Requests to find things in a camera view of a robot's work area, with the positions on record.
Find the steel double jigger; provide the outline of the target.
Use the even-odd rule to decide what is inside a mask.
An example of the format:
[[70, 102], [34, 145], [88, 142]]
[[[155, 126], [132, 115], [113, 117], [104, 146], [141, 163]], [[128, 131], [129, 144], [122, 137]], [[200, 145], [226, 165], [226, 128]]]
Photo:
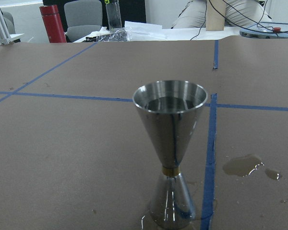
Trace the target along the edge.
[[180, 163], [208, 99], [198, 84], [161, 80], [139, 87], [132, 100], [162, 165], [150, 202], [152, 220], [166, 230], [185, 228], [195, 207]]

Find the crumpled plastic bag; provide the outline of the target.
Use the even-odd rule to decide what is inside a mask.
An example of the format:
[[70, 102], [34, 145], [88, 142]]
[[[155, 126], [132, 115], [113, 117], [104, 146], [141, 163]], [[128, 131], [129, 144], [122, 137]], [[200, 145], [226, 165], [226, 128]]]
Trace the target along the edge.
[[132, 39], [131, 28], [115, 28], [107, 30], [102, 27], [100, 31], [92, 32], [85, 37], [85, 42], [128, 42]]

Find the clear water bottle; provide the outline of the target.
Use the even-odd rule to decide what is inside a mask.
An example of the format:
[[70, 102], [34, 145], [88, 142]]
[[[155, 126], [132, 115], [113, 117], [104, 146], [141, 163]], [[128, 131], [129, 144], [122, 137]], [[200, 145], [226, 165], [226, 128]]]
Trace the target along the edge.
[[108, 26], [110, 31], [122, 28], [120, 5], [118, 0], [105, 0]]

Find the grey office chair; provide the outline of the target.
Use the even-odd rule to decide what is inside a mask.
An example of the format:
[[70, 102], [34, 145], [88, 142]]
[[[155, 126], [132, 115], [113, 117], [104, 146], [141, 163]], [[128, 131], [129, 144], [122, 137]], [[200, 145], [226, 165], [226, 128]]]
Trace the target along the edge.
[[71, 42], [102, 27], [102, 3], [99, 0], [76, 0], [64, 5], [67, 22], [66, 36]]

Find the red thermos bottle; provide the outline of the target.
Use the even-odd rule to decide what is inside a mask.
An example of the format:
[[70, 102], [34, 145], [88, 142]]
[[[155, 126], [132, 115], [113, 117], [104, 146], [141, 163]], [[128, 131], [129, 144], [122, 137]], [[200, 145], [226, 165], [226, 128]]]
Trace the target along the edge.
[[40, 13], [50, 43], [66, 43], [57, 5], [40, 6]]

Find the cardboard box upright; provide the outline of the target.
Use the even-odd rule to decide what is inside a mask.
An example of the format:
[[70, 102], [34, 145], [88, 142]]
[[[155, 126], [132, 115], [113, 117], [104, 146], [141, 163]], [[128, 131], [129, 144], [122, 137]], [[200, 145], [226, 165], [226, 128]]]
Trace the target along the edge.
[[207, 0], [206, 30], [223, 31], [226, 12], [225, 3], [222, 0]]

